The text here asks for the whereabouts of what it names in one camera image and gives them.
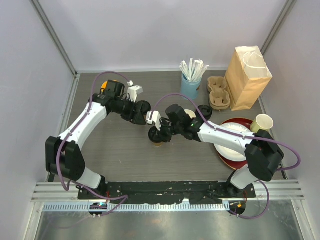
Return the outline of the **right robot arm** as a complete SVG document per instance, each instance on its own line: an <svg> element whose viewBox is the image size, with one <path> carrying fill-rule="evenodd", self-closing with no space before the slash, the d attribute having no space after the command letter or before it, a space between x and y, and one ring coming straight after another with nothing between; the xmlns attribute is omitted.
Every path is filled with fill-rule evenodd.
<svg viewBox="0 0 320 240"><path fill-rule="evenodd" d="M236 198L244 189L258 181L269 182L284 158L284 153L265 130L254 132L236 131L209 121L212 110L207 105L196 108L190 117L178 104L169 106L166 117L157 111L147 113L149 139L155 143L168 143L173 136L181 135L187 140L225 147L245 157L246 164L235 170L224 183L223 196Z"/></svg>

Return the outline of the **aluminium front rail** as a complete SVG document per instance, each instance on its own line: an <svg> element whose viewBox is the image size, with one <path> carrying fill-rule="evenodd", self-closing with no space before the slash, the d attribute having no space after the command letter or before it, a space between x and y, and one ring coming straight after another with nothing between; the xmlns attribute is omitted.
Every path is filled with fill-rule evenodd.
<svg viewBox="0 0 320 240"><path fill-rule="evenodd" d="M297 180L255 182L236 197L228 195L222 181L108 182L106 199L70 185L65 191L58 182L36 184L32 202L43 203L43 211L85 212L92 215L117 212L228 211L243 208L249 201L303 200Z"/></svg>

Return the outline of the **white paper plate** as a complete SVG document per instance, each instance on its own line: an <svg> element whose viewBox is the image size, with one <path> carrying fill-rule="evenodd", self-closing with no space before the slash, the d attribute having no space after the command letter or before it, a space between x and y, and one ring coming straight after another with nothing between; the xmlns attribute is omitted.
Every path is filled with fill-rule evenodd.
<svg viewBox="0 0 320 240"><path fill-rule="evenodd" d="M232 131L250 133L252 135L252 132L248 129L247 125L242 125L240 123L235 123L235 122L228 122L228 123L223 123L221 126L223 128L230 129ZM246 160L246 157L244 154L241 154L233 149L226 148L224 146L217 145L217 144L214 144L214 147L216 148L217 152L227 160L230 160L233 162L244 162Z"/></svg>

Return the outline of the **black coffee cup lid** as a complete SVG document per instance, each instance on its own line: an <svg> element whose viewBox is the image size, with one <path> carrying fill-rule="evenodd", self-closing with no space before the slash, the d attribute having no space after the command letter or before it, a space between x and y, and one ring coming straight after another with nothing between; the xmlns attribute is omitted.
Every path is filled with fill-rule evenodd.
<svg viewBox="0 0 320 240"><path fill-rule="evenodd" d="M137 102L137 108L140 110L142 113L147 113L151 110L151 105L148 101L141 100Z"/></svg>

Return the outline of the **yellow-green mug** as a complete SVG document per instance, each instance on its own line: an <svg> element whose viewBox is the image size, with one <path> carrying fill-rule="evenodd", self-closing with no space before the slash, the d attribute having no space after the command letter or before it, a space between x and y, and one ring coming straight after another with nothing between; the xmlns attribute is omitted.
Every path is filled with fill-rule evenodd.
<svg viewBox="0 0 320 240"><path fill-rule="evenodd" d="M274 126L274 120L267 114L259 114L250 125L250 131L257 133L259 130L269 131Z"/></svg>

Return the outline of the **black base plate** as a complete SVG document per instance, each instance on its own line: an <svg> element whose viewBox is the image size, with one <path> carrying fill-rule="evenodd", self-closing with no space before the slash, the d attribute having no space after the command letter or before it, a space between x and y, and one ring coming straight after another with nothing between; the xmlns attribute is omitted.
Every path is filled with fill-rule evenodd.
<svg viewBox="0 0 320 240"><path fill-rule="evenodd" d="M256 197L254 185L236 190L224 181L152 181L152 182L108 182L102 183L93 193L84 187L79 189L79 200L97 200L99 196L111 198L112 204L121 202L132 205L173 205L188 199L192 205L218 204L222 199L252 199Z"/></svg>

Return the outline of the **orange bowl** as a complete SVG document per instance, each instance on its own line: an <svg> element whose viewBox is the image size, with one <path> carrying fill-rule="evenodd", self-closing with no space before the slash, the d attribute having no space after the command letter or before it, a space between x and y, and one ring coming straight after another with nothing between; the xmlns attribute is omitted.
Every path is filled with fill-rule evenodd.
<svg viewBox="0 0 320 240"><path fill-rule="evenodd" d="M101 85L101 88L100 88L100 94L102 94L106 88L107 88L107 85L108 85L108 82L111 82L112 80L107 80L105 81L102 85Z"/></svg>

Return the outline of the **blue straw holder cup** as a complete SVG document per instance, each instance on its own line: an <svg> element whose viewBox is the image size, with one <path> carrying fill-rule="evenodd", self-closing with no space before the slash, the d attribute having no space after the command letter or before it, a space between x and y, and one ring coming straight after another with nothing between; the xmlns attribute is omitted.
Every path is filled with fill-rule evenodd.
<svg viewBox="0 0 320 240"><path fill-rule="evenodd" d="M187 80L186 76L181 74L180 93L187 96L191 100L195 100L198 97L199 88L202 82L202 78L196 81Z"/></svg>

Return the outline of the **cardboard cup carrier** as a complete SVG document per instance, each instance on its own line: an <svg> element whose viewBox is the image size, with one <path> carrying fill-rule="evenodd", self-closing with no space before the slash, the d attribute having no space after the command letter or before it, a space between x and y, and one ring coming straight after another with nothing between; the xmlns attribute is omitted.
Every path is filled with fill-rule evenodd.
<svg viewBox="0 0 320 240"><path fill-rule="evenodd" d="M209 105L213 110L226 110L230 107L230 95L227 91L227 81L222 76L210 76L207 79Z"/></svg>

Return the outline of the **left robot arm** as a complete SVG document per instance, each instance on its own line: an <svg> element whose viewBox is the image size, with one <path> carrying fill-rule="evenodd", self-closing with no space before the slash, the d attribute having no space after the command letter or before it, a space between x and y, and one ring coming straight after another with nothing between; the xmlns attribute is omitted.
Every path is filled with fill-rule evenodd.
<svg viewBox="0 0 320 240"><path fill-rule="evenodd" d="M106 81L99 93L94 93L76 121L57 137L50 136L45 142L46 170L63 179L74 181L89 188L89 194L100 200L107 192L104 176L90 170L82 155L87 138L110 113L134 125L146 125L145 117L151 110L149 102L137 101L143 92L139 85L124 84L116 80Z"/></svg>

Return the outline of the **black lid stack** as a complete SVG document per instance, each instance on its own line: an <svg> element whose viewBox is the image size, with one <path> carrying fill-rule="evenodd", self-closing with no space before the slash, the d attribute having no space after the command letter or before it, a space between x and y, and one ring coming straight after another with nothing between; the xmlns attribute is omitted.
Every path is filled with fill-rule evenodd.
<svg viewBox="0 0 320 240"><path fill-rule="evenodd" d="M200 110L200 112L202 113L202 115L207 121L212 117L213 110L211 109L210 106L203 104L203 105L199 105L198 109Z"/></svg>

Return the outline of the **stack of paper cups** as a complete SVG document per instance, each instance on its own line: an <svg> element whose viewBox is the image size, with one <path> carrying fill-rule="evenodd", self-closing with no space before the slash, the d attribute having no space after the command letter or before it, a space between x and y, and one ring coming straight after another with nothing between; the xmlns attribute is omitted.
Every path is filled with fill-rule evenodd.
<svg viewBox="0 0 320 240"><path fill-rule="evenodd" d="M184 112L185 112L191 119L196 118L196 113L193 112L192 110L185 109Z"/></svg>

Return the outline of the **white wrapped straws bundle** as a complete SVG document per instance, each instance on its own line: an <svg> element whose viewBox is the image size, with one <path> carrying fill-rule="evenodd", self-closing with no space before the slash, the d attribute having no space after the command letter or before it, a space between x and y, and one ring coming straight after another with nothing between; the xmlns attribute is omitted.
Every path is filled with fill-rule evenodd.
<svg viewBox="0 0 320 240"><path fill-rule="evenodd" d="M190 58L188 63L183 60L179 65L182 75L188 82L192 83L199 81L209 67L201 59L193 58Z"/></svg>

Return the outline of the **brown paper bag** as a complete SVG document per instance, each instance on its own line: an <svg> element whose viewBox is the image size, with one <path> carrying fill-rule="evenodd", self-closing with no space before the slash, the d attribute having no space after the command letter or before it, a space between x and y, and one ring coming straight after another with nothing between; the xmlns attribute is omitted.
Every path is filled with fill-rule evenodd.
<svg viewBox="0 0 320 240"><path fill-rule="evenodd" d="M249 110L273 78L258 46L238 46L225 79L232 111Z"/></svg>

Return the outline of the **red round tray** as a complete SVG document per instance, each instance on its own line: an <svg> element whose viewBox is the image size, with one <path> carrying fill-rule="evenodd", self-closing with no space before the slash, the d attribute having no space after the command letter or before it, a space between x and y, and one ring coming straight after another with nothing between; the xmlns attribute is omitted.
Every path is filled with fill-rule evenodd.
<svg viewBox="0 0 320 240"><path fill-rule="evenodd" d="M236 117L236 118L228 119L228 120L224 121L222 124L231 123L231 122L238 123L243 126L247 126L247 128L250 130L250 127L251 127L253 120L247 119L247 118L242 118L242 117ZM247 160L242 161L242 162L234 162L234 161L226 159L225 157L223 157L219 153L218 153L218 155L226 165L228 165L230 168L232 168L234 170L241 169L243 166L245 166L247 164Z"/></svg>

